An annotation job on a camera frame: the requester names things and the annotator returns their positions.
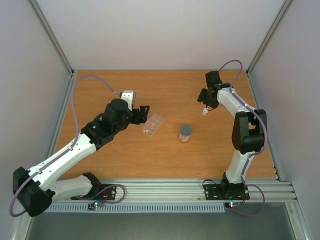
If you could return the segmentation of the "clear plastic pill organizer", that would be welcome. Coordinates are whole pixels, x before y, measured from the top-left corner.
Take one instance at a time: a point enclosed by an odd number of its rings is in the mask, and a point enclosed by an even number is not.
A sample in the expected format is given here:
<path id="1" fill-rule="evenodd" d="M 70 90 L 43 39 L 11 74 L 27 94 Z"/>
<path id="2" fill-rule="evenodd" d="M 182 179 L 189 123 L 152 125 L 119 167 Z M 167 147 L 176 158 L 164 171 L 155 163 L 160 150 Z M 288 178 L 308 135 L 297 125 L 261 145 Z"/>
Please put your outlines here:
<path id="1" fill-rule="evenodd" d="M 147 134 L 148 136 L 153 136 L 163 122 L 164 118 L 162 116 L 153 114 L 143 125 L 142 132 Z"/>

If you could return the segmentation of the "orange pill bottle grey cap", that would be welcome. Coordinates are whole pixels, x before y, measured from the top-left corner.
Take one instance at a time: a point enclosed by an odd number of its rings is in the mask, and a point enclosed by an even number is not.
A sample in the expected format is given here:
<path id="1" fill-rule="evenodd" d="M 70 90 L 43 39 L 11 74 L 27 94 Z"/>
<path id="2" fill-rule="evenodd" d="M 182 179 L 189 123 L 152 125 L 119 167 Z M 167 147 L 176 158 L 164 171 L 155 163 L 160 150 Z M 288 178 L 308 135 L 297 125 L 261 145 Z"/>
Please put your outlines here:
<path id="1" fill-rule="evenodd" d="M 183 126 L 180 128 L 179 140 L 180 140 L 182 143 L 188 142 L 189 139 L 190 139 L 191 133 L 192 133 L 192 127 L 191 127 L 190 125 L 188 125 L 188 124 L 183 125 Z"/>

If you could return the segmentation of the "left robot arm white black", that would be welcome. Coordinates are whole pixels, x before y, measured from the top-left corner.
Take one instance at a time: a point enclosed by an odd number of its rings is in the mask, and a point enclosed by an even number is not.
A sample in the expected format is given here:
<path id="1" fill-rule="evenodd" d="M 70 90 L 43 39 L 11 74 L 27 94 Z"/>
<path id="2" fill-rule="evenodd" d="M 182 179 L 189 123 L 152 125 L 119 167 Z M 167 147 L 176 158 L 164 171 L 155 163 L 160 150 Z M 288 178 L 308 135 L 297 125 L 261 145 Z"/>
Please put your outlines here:
<path id="1" fill-rule="evenodd" d="M 19 216 L 13 212 L 15 201 L 23 206 L 23 213 L 35 217 L 61 200 L 96 199 L 101 193 L 101 182 L 91 172 L 67 180 L 60 180 L 60 176 L 111 142 L 128 125 L 144 124 L 149 110 L 148 105 L 133 108 L 129 100 L 113 99 L 103 113 L 87 123 L 69 144 L 54 155 L 29 169 L 17 168 L 12 174 L 13 199 L 9 214 Z"/>

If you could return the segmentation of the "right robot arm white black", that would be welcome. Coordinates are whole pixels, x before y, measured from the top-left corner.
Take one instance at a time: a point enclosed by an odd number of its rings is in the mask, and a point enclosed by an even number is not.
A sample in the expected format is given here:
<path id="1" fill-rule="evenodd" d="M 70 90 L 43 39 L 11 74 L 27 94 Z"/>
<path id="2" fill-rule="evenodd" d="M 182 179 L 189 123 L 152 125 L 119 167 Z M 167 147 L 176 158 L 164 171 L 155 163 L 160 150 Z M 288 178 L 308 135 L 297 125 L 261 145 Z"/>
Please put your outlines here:
<path id="1" fill-rule="evenodd" d="M 268 142 L 267 114 L 246 103 L 230 83 L 223 83 L 217 70 L 206 73 L 205 80 L 207 88 L 201 90 L 197 101 L 212 109 L 223 105 L 234 118 L 231 164 L 219 184 L 205 189 L 205 197 L 208 200 L 248 200 L 250 197 L 245 193 L 248 187 L 244 181 L 253 158 Z"/>

